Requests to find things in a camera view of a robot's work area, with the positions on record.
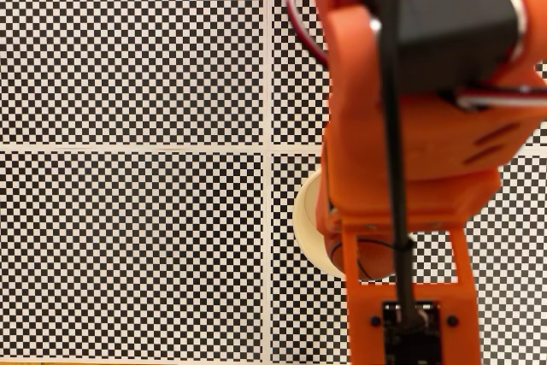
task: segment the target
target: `wire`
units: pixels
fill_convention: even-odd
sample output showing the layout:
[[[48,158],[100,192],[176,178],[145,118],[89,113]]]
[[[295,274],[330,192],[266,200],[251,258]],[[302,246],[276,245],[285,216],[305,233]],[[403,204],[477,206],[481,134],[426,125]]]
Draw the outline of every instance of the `wire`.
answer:
[[[403,147],[398,102],[397,40],[400,0],[380,0],[379,62],[381,67],[382,108],[387,146],[393,226],[394,267],[397,299],[401,307],[401,328],[411,331],[423,325],[418,314],[412,283],[412,247],[407,233],[406,199],[403,171]]]
[[[411,239],[411,245],[414,247],[415,245],[415,242]],[[391,248],[392,250],[395,250],[395,247],[393,246],[393,244],[390,244],[390,243],[386,243],[385,241],[382,241],[381,239],[376,239],[376,238],[363,238],[363,237],[358,237],[357,238],[357,243],[370,243],[370,244],[378,244],[378,245],[383,245],[384,247],[387,247],[387,248]],[[334,256],[334,253],[338,250],[338,248],[340,248],[342,246],[342,242],[337,242],[332,248],[331,248],[331,252],[330,252],[330,259],[332,261],[332,256]],[[365,274],[368,278],[368,280],[370,281],[375,281],[376,279],[374,279],[373,277],[371,277],[367,270],[362,266],[361,264],[361,261],[359,260],[359,258],[357,258],[357,266],[359,267],[359,269],[361,270],[361,272],[363,274]]]
[[[456,103],[469,109],[476,106],[545,106],[547,87],[474,85],[456,94]]]
[[[297,37],[304,48],[324,67],[328,68],[326,52],[315,42],[304,27],[300,13],[298,12],[297,0],[286,0],[287,14]]]

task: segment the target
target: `checkerboard pattern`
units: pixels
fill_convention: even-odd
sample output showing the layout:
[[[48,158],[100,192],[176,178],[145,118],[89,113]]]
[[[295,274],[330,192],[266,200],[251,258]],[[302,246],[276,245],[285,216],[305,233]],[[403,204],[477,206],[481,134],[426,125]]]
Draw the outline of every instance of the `checkerboard pattern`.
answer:
[[[0,154],[0,357],[259,360],[262,156]]]
[[[297,0],[303,21],[326,49],[314,0]],[[273,0],[272,140],[275,144],[320,144],[328,120],[329,77],[297,41],[285,0]]]
[[[343,282],[308,262],[291,224],[296,193],[316,170],[318,158],[279,155],[272,163],[273,361],[345,363]],[[542,363],[547,360],[547,158],[516,157],[500,172],[499,193],[466,227],[483,364]],[[415,238],[415,281],[456,280],[447,235],[418,233]]]
[[[257,144],[262,0],[0,0],[0,142]]]
[[[547,361],[547,158],[516,157],[467,226],[484,364]]]
[[[291,226],[328,91],[284,0],[0,0],[0,358],[347,363],[344,284]],[[547,156],[501,172],[467,226],[482,365],[547,363]],[[454,281],[415,238],[415,281]]]

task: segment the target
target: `screw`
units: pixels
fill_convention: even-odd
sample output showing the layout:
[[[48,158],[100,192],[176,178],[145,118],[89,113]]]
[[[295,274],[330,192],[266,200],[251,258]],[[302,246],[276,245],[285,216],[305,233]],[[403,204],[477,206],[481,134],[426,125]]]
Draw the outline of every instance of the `screw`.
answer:
[[[381,323],[382,320],[376,315],[370,318],[370,325],[372,325],[373,327],[379,327],[379,324]]]
[[[457,316],[451,315],[446,319],[446,323],[449,325],[449,327],[457,327],[457,325],[460,323],[460,320],[458,320]]]

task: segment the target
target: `white cylindrical base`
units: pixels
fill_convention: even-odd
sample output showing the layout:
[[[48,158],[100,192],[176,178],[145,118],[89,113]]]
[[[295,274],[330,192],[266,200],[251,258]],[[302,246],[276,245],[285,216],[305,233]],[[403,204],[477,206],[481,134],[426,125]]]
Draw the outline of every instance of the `white cylindrical base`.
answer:
[[[321,170],[315,171],[297,194],[292,211],[294,234],[302,253],[325,274],[343,278],[344,274],[332,264],[325,248],[325,240],[315,228],[315,204],[321,182]]]

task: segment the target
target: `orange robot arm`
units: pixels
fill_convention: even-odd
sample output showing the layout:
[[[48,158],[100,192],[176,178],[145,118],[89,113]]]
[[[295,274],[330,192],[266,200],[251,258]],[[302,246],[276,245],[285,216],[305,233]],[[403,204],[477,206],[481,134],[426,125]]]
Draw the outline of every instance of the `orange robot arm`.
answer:
[[[392,250],[358,240],[392,241],[379,52],[369,24],[371,12],[361,0],[316,4],[332,81],[316,226],[333,263],[345,273],[351,362],[406,363],[386,359],[385,324],[392,320],[395,286],[361,282],[356,263],[372,278],[393,272]],[[521,6],[526,30],[519,55],[497,67],[490,78],[493,85],[545,86],[534,65],[547,57],[547,32],[541,30],[547,8],[544,0],[521,0]],[[437,93],[403,94],[399,104],[407,229],[448,231],[458,279],[451,284],[414,284],[415,298],[435,306],[439,363],[479,365],[477,306],[463,226],[496,192],[498,166],[513,157],[546,117],[547,108],[466,110]]]

